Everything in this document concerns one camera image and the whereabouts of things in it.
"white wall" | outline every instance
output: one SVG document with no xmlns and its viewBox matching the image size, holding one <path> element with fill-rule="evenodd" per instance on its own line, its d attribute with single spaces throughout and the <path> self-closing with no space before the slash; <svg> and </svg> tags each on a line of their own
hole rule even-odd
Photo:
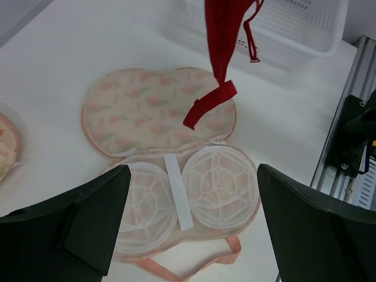
<svg viewBox="0 0 376 282">
<path fill-rule="evenodd" d="M 0 37 L 43 0 L 0 0 Z"/>
<path fill-rule="evenodd" d="M 353 43 L 363 34 L 376 40 L 376 0 L 350 0 L 343 39 Z"/>
</svg>

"white plastic basket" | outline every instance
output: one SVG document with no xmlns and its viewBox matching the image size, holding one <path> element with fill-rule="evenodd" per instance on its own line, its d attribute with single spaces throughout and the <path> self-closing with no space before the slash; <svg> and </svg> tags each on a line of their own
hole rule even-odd
<svg viewBox="0 0 376 282">
<path fill-rule="evenodd" d="M 190 26 L 206 33 L 204 0 L 184 0 Z M 348 0 L 265 0 L 250 22 L 258 57 L 285 69 L 333 55 L 342 39 Z M 256 3 L 246 12 L 252 16 Z M 249 54 L 240 27 L 237 51 Z"/>
</svg>

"mesh laundry bag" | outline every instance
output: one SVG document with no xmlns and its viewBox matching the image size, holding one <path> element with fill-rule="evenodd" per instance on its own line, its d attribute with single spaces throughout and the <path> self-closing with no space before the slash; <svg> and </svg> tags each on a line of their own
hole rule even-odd
<svg viewBox="0 0 376 282">
<path fill-rule="evenodd" d="M 232 253 L 202 268 L 233 263 L 241 250 L 237 234 L 260 205 L 255 165 L 226 142 L 236 124 L 233 99 L 207 112 L 195 131 L 182 124 L 191 103 L 216 87 L 199 68 L 125 69 L 95 82 L 82 108 L 88 140 L 120 159 L 105 171 L 127 164 L 132 174 L 114 258 L 169 281 L 194 273 L 178 277 L 152 256 L 181 241 L 227 239 Z"/>
<path fill-rule="evenodd" d="M 13 168 L 20 150 L 21 142 L 16 128 L 0 114 L 0 181 Z"/>
</svg>

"pink strap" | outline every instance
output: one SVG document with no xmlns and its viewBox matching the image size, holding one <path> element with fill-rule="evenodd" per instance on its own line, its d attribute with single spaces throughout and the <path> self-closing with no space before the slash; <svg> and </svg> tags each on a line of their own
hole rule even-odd
<svg viewBox="0 0 376 282">
<path fill-rule="evenodd" d="M 205 264 L 202 268 L 194 272 L 193 274 L 189 275 L 186 278 L 181 278 L 175 274 L 173 274 L 167 268 L 161 266 L 159 263 L 156 263 L 154 260 L 150 258 L 146 258 L 144 260 L 139 260 L 136 262 L 136 265 L 143 268 L 147 272 L 158 276 L 167 281 L 171 282 L 186 282 L 191 279 L 196 273 L 201 270 L 204 270 L 206 267 L 212 265 L 213 263 L 220 263 L 220 264 L 232 264 L 236 261 L 237 256 L 241 251 L 241 244 L 239 238 L 237 236 L 227 238 L 227 242 L 231 248 L 232 254 L 226 254 L 224 256 L 219 256 Z"/>
</svg>

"white table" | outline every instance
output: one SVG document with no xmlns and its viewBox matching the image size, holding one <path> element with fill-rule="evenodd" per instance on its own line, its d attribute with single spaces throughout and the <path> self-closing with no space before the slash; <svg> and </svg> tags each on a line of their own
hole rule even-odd
<svg viewBox="0 0 376 282">
<path fill-rule="evenodd" d="M 97 78 L 131 67 L 211 69 L 206 56 L 110 9 L 124 6 L 120 2 L 55 0 L 0 49 L 0 112 L 21 131 L 25 162 L 0 184 L 0 216 L 85 183 L 110 163 L 80 128 L 86 91 Z M 256 164 L 268 163 L 309 184 L 355 52 L 341 42 L 335 56 L 317 59 L 296 75 L 250 65 L 235 54 L 227 76 L 239 92 L 231 141 Z M 191 281 L 274 281 L 278 270 L 262 209 L 240 240 L 243 251 L 233 265 L 213 265 Z M 157 261 L 183 274 L 226 250 L 224 240 L 183 243 Z M 103 280 L 159 281 L 118 262 Z"/>
</svg>

